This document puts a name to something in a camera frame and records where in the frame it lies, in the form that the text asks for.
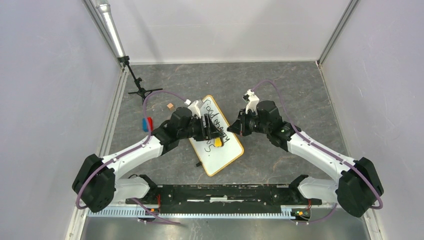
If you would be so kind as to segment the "yellow whiteboard eraser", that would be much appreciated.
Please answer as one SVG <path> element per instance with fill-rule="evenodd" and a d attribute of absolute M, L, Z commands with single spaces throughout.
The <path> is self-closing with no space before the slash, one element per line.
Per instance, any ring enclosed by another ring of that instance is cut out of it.
<path fill-rule="evenodd" d="M 220 148 L 220 147 L 222 147 L 224 144 L 223 144 L 223 141 L 221 140 L 221 138 L 215 138 L 215 139 L 214 139 L 214 143 L 213 143 L 213 145 L 214 145 L 216 148 Z"/>

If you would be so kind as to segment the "yellow framed whiteboard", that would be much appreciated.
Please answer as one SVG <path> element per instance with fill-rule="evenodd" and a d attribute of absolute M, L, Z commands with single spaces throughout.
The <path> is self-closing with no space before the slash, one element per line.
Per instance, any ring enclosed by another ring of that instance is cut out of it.
<path fill-rule="evenodd" d="M 222 140 L 195 141 L 190 138 L 189 141 L 206 174 L 212 177 L 241 157 L 244 147 L 234 133 L 227 131 L 230 124 L 213 96 L 207 95 L 202 101 L 200 112 L 209 114 L 211 122 L 222 131 L 223 137 Z"/>

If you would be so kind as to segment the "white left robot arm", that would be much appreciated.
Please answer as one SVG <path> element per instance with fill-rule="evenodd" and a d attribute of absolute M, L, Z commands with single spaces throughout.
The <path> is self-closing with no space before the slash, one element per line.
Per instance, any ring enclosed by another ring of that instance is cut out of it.
<path fill-rule="evenodd" d="M 224 132 L 208 114 L 195 116 L 187 107 L 179 107 L 170 119 L 156 127 L 143 140 L 110 155 L 91 154 L 83 161 L 71 186 L 77 194 L 78 209 L 97 213 L 112 201 L 137 198 L 153 203 L 157 190 L 142 177 L 134 180 L 122 176 L 141 164 L 165 155 L 179 145 L 180 140 L 197 142 L 224 140 Z"/>

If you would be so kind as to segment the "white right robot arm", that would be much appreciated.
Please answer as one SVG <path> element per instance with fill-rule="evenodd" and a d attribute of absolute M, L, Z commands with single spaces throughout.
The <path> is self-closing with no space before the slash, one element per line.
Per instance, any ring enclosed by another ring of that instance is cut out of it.
<path fill-rule="evenodd" d="M 299 127 L 284 121 L 273 101 L 261 101 L 255 110 L 241 109 L 227 131 L 243 137 L 264 134 L 272 145 L 307 160 L 330 177 L 329 180 L 298 177 L 288 191 L 289 199 L 295 204 L 319 199 L 339 204 L 357 218 L 369 209 L 383 206 L 384 188 L 371 160 L 348 157 L 315 141 Z"/>

